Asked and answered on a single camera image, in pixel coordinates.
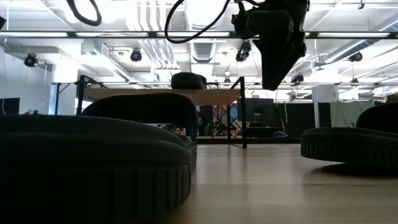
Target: ceiling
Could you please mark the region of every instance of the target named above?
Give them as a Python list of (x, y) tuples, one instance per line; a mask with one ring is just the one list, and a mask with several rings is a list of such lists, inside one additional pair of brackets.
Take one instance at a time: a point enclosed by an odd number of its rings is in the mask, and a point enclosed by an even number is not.
[[(40, 1), (40, 0), (13, 0), (0, 1), (0, 15), (8, 17), (9, 30), (77, 30), (77, 31), (127, 31), (129, 27), (126, 25), (126, 18), (134, 15), (128, 5), (127, 0), (112, 1), (109, 0), (108, 7), (103, 8), (103, 14), (110, 14), (115, 21), (112, 23), (103, 23), (98, 27), (92, 27), (68, 21), (68, 15), (61, 6), (64, 0)], [(213, 0), (210, 2), (218, 2), (222, 0)], [(167, 13), (174, 4), (174, 0), (156, 1), (156, 6), (165, 3)], [(304, 29), (306, 31), (379, 31), (391, 22), (398, 21), (398, 1), (396, 0), (367, 0), (365, 7), (358, 10), (360, 0), (311, 0), (311, 10), (307, 14)], [(146, 4), (151, 5), (150, 1), (139, 0), (139, 6)], [(203, 3), (203, 7), (198, 9), (203, 15), (208, 14), (208, 5)], [(225, 13), (224, 21), (220, 30), (231, 31), (234, 29), (230, 23), (231, 15), (238, 12), (238, 6), (231, 3)], [(180, 6), (174, 14), (170, 30), (186, 30), (184, 7)], [(261, 72), (261, 55), (257, 48), (252, 45), (252, 52), (245, 62), (238, 63), (235, 61), (237, 48), (241, 45), (238, 39), (218, 39), (216, 53), (214, 56), (214, 65), (212, 65), (210, 80), (222, 82), (225, 78), (225, 72), (230, 72), (232, 81), (236, 77), (245, 76), (249, 82), (259, 82)], [(53, 46), (58, 47), (68, 55), (79, 60), (81, 54), (81, 39), (12, 39), (7, 43), (9, 45), (21, 46)], [(167, 77), (157, 77), (154, 75), (152, 62), (145, 54), (144, 50), (142, 60), (140, 62), (131, 62), (129, 56), (134, 47), (140, 47), (140, 43), (136, 39), (97, 39), (94, 40), (96, 45), (104, 44), (109, 49), (110, 59), (123, 70), (127, 71), (129, 76), (135, 81), (151, 82), (151, 81), (167, 81)], [(318, 70), (314, 67), (314, 62), (322, 60), (323, 57), (330, 53), (336, 53), (344, 50), (350, 45), (357, 43), (358, 40), (306, 40), (307, 55), (300, 59), (294, 69), (287, 75), (288, 82), (292, 75), (303, 74), (305, 82), (348, 82), (353, 77), (360, 77), (361, 74), (371, 74), (366, 78), (360, 78), (360, 82), (377, 82), (383, 78), (394, 77), (398, 75), (398, 64), (389, 67), (390, 69), (379, 72), (377, 71), (385, 65), (390, 65), (398, 61), (398, 42), (396, 40), (382, 40), (376, 44), (363, 49), (361, 53), (364, 59), (361, 62), (351, 63), (349, 61), (340, 60), (331, 65), (326, 65)], [(178, 66), (184, 72), (189, 71), (192, 58), (190, 56), (190, 44), (172, 44), (175, 60)], [(91, 72), (89, 74), (99, 80), (104, 79), (99, 72)], [(106, 76), (108, 81), (120, 81), (118, 77), (113, 80), (110, 76)]]

